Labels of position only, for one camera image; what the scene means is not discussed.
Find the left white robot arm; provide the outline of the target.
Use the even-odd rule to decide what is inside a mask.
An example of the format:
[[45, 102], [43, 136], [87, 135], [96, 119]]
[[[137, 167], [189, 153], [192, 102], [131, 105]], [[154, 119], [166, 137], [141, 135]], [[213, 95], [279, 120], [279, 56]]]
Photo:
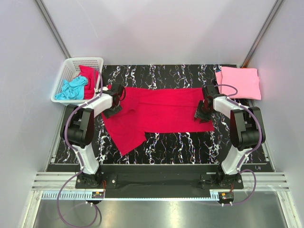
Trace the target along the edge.
[[65, 109], [60, 136], [76, 154], [82, 173], [87, 174], [86, 183], [92, 188], [98, 188], [103, 181], [102, 175], [97, 173], [99, 163], [92, 147], [95, 117], [103, 114], [110, 118], [118, 114], [125, 96], [125, 87], [114, 83], [89, 101], [69, 104]]

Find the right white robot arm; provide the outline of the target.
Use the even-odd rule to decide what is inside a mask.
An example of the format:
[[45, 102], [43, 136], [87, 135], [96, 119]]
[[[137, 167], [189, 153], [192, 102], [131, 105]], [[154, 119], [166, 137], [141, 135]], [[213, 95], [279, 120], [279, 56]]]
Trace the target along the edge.
[[214, 112], [224, 114], [230, 120], [231, 148], [211, 180], [220, 188], [227, 188], [237, 180], [241, 166], [248, 155], [266, 140], [263, 118], [258, 107], [247, 107], [220, 94], [216, 85], [202, 88], [204, 99], [199, 101], [194, 120], [206, 123]]

